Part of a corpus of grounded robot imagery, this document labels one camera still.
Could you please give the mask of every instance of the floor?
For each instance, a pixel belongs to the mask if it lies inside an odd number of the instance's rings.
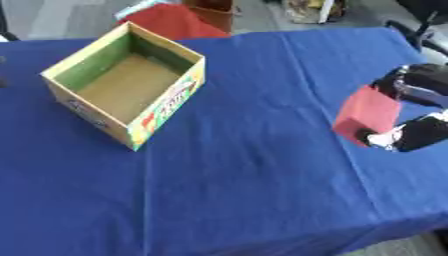
[[[11,31],[20,38],[57,39],[98,37],[114,25],[113,14],[137,0],[2,0]],[[324,29],[340,26],[381,26],[388,19],[417,26],[417,21],[393,0],[352,0],[344,21],[327,25],[292,24],[275,4],[261,0],[235,0],[241,15],[234,34],[276,30]],[[448,25],[433,28],[436,39],[448,47]],[[430,62],[446,63],[437,53],[425,51]],[[445,256],[431,234],[384,242],[345,256]]]

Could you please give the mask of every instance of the colorful graphic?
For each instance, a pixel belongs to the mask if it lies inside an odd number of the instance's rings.
[[[67,101],[67,104],[74,112],[76,112],[78,115],[82,116],[84,119],[91,122],[95,126],[99,128],[109,127],[104,120],[93,118],[88,109],[81,102],[71,99]]]
[[[193,71],[181,83],[175,85],[170,94],[157,106],[150,107],[135,120],[130,128],[129,135],[137,150],[149,137],[173,115],[173,113],[197,90],[202,79],[203,69]]]

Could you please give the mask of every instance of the red block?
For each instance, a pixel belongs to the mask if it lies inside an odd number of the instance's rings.
[[[356,132],[361,128],[369,128],[378,133],[390,131],[395,126],[400,109],[400,102],[370,86],[364,86],[345,101],[333,124],[333,130],[352,142],[365,146],[356,139]]]

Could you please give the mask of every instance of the black chair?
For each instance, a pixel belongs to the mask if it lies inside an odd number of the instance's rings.
[[[9,41],[17,41],[19,38],[8,30],[8,22],[6,21],[5,12],[2,2],[0,1],[0,35]]]
[[[408,26],[389,20],[387,27],[393,27],[404,35],[406,40],[418,51],[422,47],[432,49],[448,57],[448,49],[433,39],[434,33],[428,31],[432,25],[448,22],[448,1],[447,0],[398,0],[417,19],[422,22],[419,29],[413,30]]]

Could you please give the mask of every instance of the blue cloth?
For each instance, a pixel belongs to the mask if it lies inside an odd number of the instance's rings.
[[[37,75],[88,42],[0,45],[0,255],[334,255],[448,223],[447,142],[393,154],[331,131],[357,88],[423,61],[394,31],[183,42],[207,83],[137,153]]]

